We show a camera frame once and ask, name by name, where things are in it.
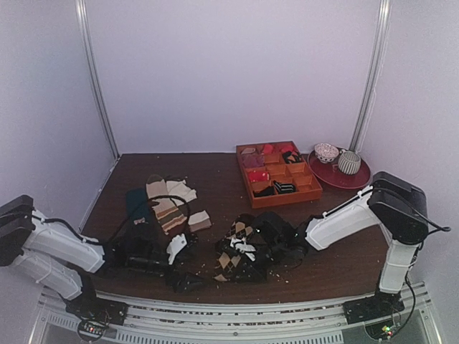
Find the small bowl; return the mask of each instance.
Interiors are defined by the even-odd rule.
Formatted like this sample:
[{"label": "small bowl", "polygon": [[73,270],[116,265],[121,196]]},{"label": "small bowl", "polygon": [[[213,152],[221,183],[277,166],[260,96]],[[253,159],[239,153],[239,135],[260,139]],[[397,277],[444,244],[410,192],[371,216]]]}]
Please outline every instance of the small bowl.
[{"label": "small bowl", "polygon": [[339,156],[339,150],[330,143],[318,143],[314,146],[317,159],[321,163],[330,163]]}]

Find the argyle sock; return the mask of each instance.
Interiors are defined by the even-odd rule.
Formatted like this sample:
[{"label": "argyle sock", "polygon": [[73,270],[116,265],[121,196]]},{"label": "argyle sock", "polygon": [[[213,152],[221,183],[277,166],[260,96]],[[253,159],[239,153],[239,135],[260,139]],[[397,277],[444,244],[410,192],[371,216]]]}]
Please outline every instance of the argyle sock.
[{"label": "argyle sock", "polygon": [[[146,193],[148,198],[154,196],[167,196],[166,182],[162,177],[152,174],[146,182]],[[177,235],[183,232],[183,225],[186,217],[180,212],[170,199],[157,199],[157,205],[153,206],[161,228],[168,235]]]}]

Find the wooden table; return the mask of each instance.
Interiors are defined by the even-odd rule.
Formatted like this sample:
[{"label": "wooden table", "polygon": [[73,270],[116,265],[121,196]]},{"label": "wooden table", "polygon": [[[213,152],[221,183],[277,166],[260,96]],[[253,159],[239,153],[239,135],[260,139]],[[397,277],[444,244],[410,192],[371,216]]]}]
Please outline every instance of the wooden table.
[{"label": "wooden table", "polygon": [[[125,194],[143,187],[151,174],[182,176],[197,190],[198,199],[190,202],[193,212],[207,210],[211,229],[199,232],[199,256],[183,265],[184,271],[206,277],[208,285],[189,294],[174,294],[164,280],[138,272],[125,271],[112,279],[94,277],[98,290],[156,300],[201,303],[277,303],[321,300],[360,295],[375,289],[387,252],[381,230],[372,227],[349,236],[321,252],[311,250],[295,269],[278,265],[268,282],[260,284],[217,283],[212,280],[215,265],[214,243],[221,239],[241,213],[252,210],[235,154],[125,154],[103,189],[83,233],[107,239],[126,217]],[[286,221],[297,226],[311,214],[321,214],[351,198],[353,191],[323,185],[319,201],[277,206]]]}]

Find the red plate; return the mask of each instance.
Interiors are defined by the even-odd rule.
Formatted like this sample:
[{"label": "red plate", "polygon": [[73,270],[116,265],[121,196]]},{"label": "red plate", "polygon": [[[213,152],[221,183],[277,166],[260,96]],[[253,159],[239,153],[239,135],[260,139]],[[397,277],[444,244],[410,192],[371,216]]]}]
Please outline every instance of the red plate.
[{"label": "red plate", "polygon": [[317,159],[316,153],[312,152],[308,156],[308,163],[317,178],[336,188],[344,188],[346,190],[363,188],[370,182],[372,177],[370,168],[364,159],[361,160],[359,172],[353,176],[348,176],[338,169],[338,158],[331,163],[321,163]]}]

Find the white backdrop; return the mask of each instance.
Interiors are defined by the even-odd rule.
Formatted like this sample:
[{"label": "white backdrop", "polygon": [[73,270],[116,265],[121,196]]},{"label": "white backdrop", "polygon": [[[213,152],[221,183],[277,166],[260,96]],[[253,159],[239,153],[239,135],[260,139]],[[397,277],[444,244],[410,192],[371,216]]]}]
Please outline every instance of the white backdrop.
[{"label": "white backdrop", "polygon": [[[75,1],[0,4],[0,205],[29,194],[78,228],[113,165]],[[41,286],[0,267],[0,343],[28,343]]]},{"label": "white backdrop", "polygon": [[87,0],[121,153],[350,143],[379,1]]},{"label": "white backdrop", "polygon": [[458,342],[459,1],[395,1],[387,54],[362,155],[422,188],[429,217],[450,233],[425,242],[413,276],[438,309],[444,343]]}]

